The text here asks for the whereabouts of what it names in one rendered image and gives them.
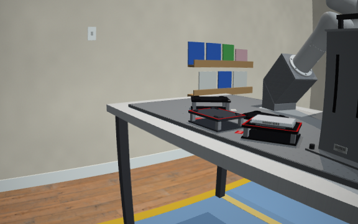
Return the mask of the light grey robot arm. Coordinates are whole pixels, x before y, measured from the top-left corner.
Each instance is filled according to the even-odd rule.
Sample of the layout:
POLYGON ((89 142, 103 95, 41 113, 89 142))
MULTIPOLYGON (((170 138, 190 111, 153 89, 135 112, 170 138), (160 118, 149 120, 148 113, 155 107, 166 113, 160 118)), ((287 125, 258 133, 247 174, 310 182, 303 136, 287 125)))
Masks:
MULTIPOLYGON (((326 0, 326 5, 341 14, 358 13, 358 0, 326 0)), ((292 69, 303 77, 312 74, 312 68, 326 52, 327 32, 325 29, 338 29, 335 12, 325 12, 319 22, 296 55, 289 58, 292 69)), ((358 19, 344 20, 344 29, 358 28, 358 19)))

